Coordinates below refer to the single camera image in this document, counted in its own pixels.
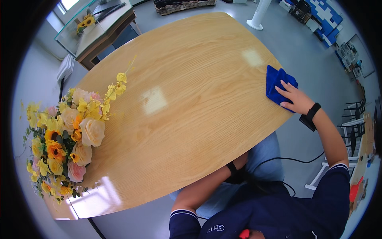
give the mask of red object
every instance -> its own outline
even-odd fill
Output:
[[[243,231],[240,233],[239,238],[241,238],[241,239],[247,239],[247,238],[249,238],[249,230],[248,230],[248,229],[243,230]]]
[[[354,200],[356,199],[356,196],[357,196],[357,192],[358,192],[358,188],[359,188],[359,184],[362,182],[363,180],[363,176],[361,177],[361,179],[359,180],[358,184],[357,185],[353,185],[350,189],[350,194],[349,194],[349,199],[350,201],[353,203]]]

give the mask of person's left hand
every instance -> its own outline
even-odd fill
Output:
[[[239,170],[242,167],[244,167],[244,165],[247,163],[247,159],[248,159],[248,151],[242,154],[241,156],[239,156],[237,159],[235,159],[233,161],[233,164],[235,165],[236,170]]]

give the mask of black wristband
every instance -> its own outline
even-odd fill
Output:
[[[317,111],[321,108],[319,103],[315,103],[312,108],[308,111],[307,115],[302,114],[300,117],[300,121],[306,125],[311,131],[316,130],[316,126],[313,123],[313,117],[317,113]]]
[[[226,166],[230,169],[231,176],[233,176],[237,172],[236,166],[233,164],[233,161],[229,162]]]

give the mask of flower arrangement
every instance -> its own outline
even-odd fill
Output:
[[[129,62],[125,73],[117,74],[116,84],[108,86],[104,98],[98,92],[76,88],[70,89],[56,107],[41,111],[40,103],[28,104],[29,127],[23,142],[25,146],[28,136],[33,135],[30,146],[33,159],[27,159],[26,169],[31,173],[37,195],[44,198],[44,191],[55,197],[58,204],[65,195],[81,196],[74,186],[83,181],[86,167],[92,161],[91,146],[100,146],[105,137],[105,121],[111,116],[110,102],[125,92],[126,74],[134,69],[133,62]]]
[[[84,16],[84,20],[77,25],[77,34],[95,22],[96,20],[94,15],[89,13],[88,15]]]

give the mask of navy polo shirt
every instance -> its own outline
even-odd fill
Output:
[[[286,188],[273,194],[253,193],[243,185],[231,204],[200,227],[188,210],[170,215],[170,239],[237,239],[244,229],[261,231],[266,239],[337,239],[349,216],[349,169],[332,166],[312,198],[290,197]]]

